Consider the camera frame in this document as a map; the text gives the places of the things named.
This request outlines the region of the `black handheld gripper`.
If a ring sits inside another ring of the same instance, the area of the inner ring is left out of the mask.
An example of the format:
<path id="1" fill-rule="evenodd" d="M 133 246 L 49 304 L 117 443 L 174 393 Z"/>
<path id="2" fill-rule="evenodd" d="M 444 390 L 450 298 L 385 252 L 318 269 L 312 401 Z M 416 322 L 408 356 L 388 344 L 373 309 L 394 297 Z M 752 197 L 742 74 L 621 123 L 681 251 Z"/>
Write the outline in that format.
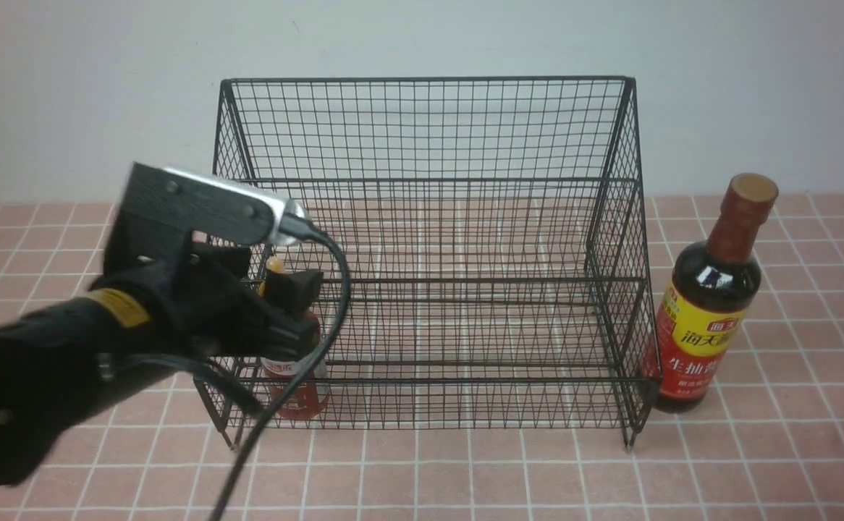
<path id="1" fill-rule="evenodd" d="M 20 320 L 20 416 L 28 421 L 85 421 L 183 372 L 259 412 L 253 394 L 210 364 L 227 347 L 270 360 L 302 360 L 315 349 L 320 323 L 310 309 L 323 271 L 267 271 L 263 297 L 240 281 L 246 247 L 201 244 L 186 233 L 164 253 L 126 258 L 116 226 L 105 257 L 114 262 L 93 286 Z"/>

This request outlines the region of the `black gloved hand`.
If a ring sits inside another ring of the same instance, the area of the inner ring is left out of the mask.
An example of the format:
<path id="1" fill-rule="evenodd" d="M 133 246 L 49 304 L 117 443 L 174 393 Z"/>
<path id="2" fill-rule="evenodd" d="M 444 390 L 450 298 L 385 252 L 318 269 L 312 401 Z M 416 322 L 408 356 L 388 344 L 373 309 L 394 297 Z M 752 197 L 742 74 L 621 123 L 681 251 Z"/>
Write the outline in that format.
<path id="1" fill-rule="evenodd" d="M 34 323 L 0 326 L 0 487 L 30 477 L 91 416 L 100 388 L 95 347 Z"/>

